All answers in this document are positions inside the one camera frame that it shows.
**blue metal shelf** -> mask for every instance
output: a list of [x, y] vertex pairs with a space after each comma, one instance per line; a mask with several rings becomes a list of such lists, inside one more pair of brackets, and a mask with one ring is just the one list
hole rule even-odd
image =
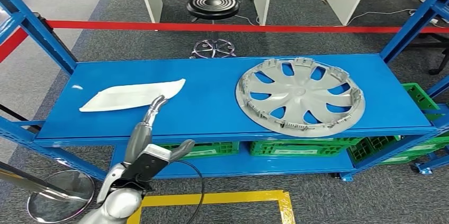
[[[240, 143], [237, 155], [192, 158], [188, 162], [195, 165], [204, 177], [339, 173], [355, 170], [346, 151], [334, 157], [253, 157], [248, 148], [248, 144]], [[116, 146], [111, 165], [123, 161], [125, 149], [124, 144]], [[198, 174], [190, 167], [172, 163], [155, 178], [193, 177], [198, 177]]]
[[[437, 13], [449, 15], [445, 5], [448, 2], [426, 0], [380, 54], [309, 56], [346, 70], [364, 91], [363, 117], [352, 128], [334, 137], [409, 136], [356, 164], [351, 163], [347, 152], [335, 157], [252, 157], [244, 142], [238, 155], [190, 161], [206, 177], [339, 173], [344, 181], [350, 181], [354, 174], [449, 131], [449, 115], [430, 124], [385, 64]], [[257, 125], [243, 114], [235, 100], [234, 90], [243, 72], [269, 57], [77, 62], [45, 21], [21, 0], [0, 0], [0, 4], [12, 17], [0, 26], [0, 38], [5, 39], [21, 22], [20, 27], [70, 77], [41, 132], [36, 135], [21, 126], [42, 124], [42, 121], [15, 123], [0, 117], [1, 137], [102, 180], [105, 171], [58, 146], [115, 145], [112, 162], [122, 161], [130, 132], [146, 107], [94, 113], [81, 113], [78, 109], [98, 91], [111, 86], [186, 78], [184, 88], [163, 107], [156, 119], [155, 143], [180, 142], [187, 138], [197, 142], [292, 138]], [[431, 95], [448, 88], [448, 82], [449, 79], [442, 80], [429, 90]], [[158, 178], [195, 176], [188, 167], [172, 164]]]
[[[366, 110], [361, 120], [335, 137], [416, 135], [435, 130], [379, 55], [309, 57], [349, 72], [365, 95]], [[186, 84], [158, 114], [154, 142], [181, 142], [187, 138], [197, 142], [289, 139], [247, 118], [235, 99], [242, 74], [268, 58], [79, 63], [34, 142], [41, 146], [74, 146], [79, 145], [79, 140], [97, 145], [127, 141], [146, 107], [87, 113], [78, 109], [111, 86], [180, 78], [185, 78]]]

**stool seat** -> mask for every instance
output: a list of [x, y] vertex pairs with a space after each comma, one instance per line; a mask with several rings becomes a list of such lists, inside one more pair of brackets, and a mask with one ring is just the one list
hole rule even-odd
[[240, 9], [237, 0], [188, 0], [188, 12], [199, 19], [227, 19], [238, 13]]

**blue upright post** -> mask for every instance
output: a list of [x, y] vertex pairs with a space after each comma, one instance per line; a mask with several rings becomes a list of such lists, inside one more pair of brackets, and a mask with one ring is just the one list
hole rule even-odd
[[23, 147], [37, 151], [44, 156], [55, 159], [64, 165], [82, 171], [99, 180], [103, 180], [106, 176], [105, 171], [65, 150], [62, 150], [61, 148], [41, 147], [33, 144], [35, 134], [23, 129], [19, 125], [8, 121], [3, 117], [0, 117], [0, 136]]
[[427, 90], [427, 94], [431, 98], [435, 98], [440, 93], [444, 92], [449, 88], [449, 75], [445, 78], [441, 79], [438, 83], [432, 86], [429, 90]]
[[419, 34], [419, 32], [437, 15], [441, 6], [449, 0], [425, 0], [417, 11], [407, 20], [401, 30], [381, 51], [380, 56], [386, 63], [391, 62]]
[[[42, 22], [22, 0], [0, 0], [2, 8], [10, 15], [0, 27], [0, 42], [8, 38], [17, 27], [22, 27], [68, 74], [76, 67], [70, 51], [58, 40], [52, 29]], [[106, 172], [60, 148], [41, 147], [33, 143], [35, 134], [20, 127], [19, 123], [0, 117], [0, 136], [23, 147], [32, 149], [58, 162], [102, 180]]]
[[14, 23], [0, 29], [0, 36], [21, 26], [53, 60], [68, 74], [76, 67], [76, 60], [70, 51], [55, 37], [51, 28], [45, 25], [22, 0], [0, 0], [2, 8], [13, 18]]

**shelf surface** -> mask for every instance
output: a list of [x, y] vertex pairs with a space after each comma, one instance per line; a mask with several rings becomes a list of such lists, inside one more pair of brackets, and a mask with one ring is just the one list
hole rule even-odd
[[[125, 149], [125, 144], [116, 147], [111, 165], [123, 161]], [[253, 157], [249, 154], [248, 144], [243, 142], [240, 143], [239, 154], [188, 158], [186, 161], [195, 165], [204, 177], [339, 173], [355, 170], [346, 151], [333, 157]], [[198, 177], [195, 170], [176, 162], [155, 176], [157, 179], [193, 177]]]
[[[364, 92], [364, 115], [352, 128], [335, 136], [413, 135], [435, 129], [378, 54], [307, 57], [346, 70]], [[186, 138], [197, 142], [244, 141], [254, 137], [289, 139], [291, 137], [269, 131], [249, 119], [235, 98], [236, 84], [241, 75], [269, 58], [79, 63], [38, 134], [36, 143], [47, 142], [50, 145], [52, 141], [58, 141], [64, 142], [61, 145], [71, 145], [70, 141], [76, 140], [126, 141], [147, 106], [88, 113], [79, 112], [78, 108], [97, 92], [111, 86], [181, 78], [186, 79], [184, 88], [162, 107], [156, 118], [154, 142], [179, 142]]]

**chrome stool base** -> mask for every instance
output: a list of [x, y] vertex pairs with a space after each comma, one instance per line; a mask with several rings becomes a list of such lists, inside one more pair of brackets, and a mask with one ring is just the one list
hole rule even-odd
[[64, 199], [53, 197], [49, 190], [33, 192], [28, 198], [28, 214], [40, 223], [59, 223], [80, 214], [92, 201], [95, 184], [92, 178], [76, 170], [66, 170], [50, 175], [46, 182], [57, 186], [69, 195]]
[[190, 58], [225, 58], [235, 57], [234, 45], [223, 39], [207, 39], [195, 44]]

